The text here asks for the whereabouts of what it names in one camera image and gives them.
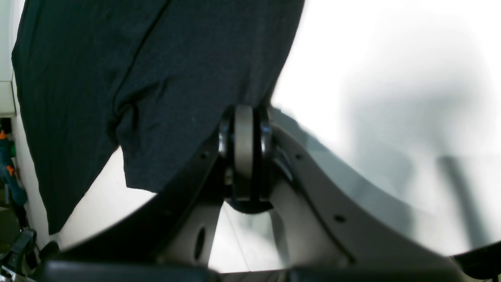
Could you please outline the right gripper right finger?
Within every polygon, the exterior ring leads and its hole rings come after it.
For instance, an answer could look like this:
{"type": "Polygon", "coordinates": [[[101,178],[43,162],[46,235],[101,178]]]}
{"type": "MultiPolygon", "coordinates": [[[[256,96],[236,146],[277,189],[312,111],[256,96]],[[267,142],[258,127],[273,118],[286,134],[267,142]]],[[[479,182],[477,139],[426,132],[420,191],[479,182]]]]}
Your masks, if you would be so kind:
{"type": "Polygon", "coordinates": [[[286,282],[460,282],[450,260],[353,202],[267,110],[235,110],[235,208],[270,210],[286,282]]]}

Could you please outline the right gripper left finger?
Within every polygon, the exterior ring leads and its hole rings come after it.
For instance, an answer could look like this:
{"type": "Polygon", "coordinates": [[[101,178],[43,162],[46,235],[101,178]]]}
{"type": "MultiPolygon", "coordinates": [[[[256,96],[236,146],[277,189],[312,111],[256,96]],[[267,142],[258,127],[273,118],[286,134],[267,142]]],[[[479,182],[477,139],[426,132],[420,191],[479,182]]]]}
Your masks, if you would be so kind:
{"type": "Polygon", "coordinates": [[[237,125],[253,136],[253,110],[229,107],[186,166],[154,198],[86,242],[45,262],[41,282],[220,282],[208,259],[225,199],[233,194],[237,125]]]}

